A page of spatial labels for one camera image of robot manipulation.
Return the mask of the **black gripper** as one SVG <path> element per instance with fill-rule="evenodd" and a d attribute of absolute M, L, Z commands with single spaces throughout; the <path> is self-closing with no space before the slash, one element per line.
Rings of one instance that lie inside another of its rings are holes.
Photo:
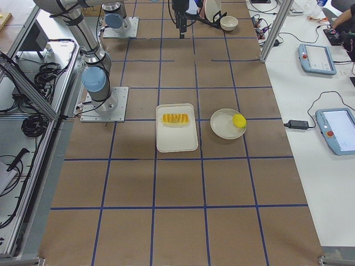
<path fill-rule="evenodd" d="M 189 0 L 172 0 L 172 9 L 175 16 L 175 26 L 179 30 L 179 38 L 185 38 L 187 31 L 186 11 L 189 9 Z"/>

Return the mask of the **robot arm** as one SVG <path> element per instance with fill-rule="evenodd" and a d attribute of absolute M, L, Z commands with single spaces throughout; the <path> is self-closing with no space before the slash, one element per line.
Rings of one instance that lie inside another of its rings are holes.
<path fill-rule="evenodd" d="M 99 45 L 84 21 L 83 8 L 96 5 L 113 6 L 112 1 L 35 1 L 42 10 L 50 13 L 51 17 L 61 17 L 79 44 L 83 60 L 87 68 L 82 73 L 82 83 L 88 91 L 94 112 L 108 114 L 112 112 L 118 100 L 113 95 L 110 86 L 111 58 Z"/>
<path fill-rule="evenodd" d="M 186 11 L 189 9 L 189 1 L 171 1 L 174 16 L 168 4 L 169 16 L 179 31 L 179 38 L 183 39 L 187 31 Z M 104 12 L 103 21 L 105 24 L 103 38 L 136 38 L 138 33 L 139 18 L 128 17 L 124 1 L 106 3 L 100 6 L 98 16 Z"/>

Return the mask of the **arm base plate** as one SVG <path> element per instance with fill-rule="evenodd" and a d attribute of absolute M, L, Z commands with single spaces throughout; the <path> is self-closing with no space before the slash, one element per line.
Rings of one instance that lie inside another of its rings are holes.
<path fill-rule="evenodd" d="M 139 17 L 105 16 L 103 38 L 105 39 L 126 39 L 136 38 L 138 33 Z"/>
<path fill-rule="evenodd" d="M 92 101 L 87 93 L 83 113 L 80 115 L 81 122 L 124 122 L 128 102 L 129 88 L 111 87 L 111 96 L 104 102 Z"/>

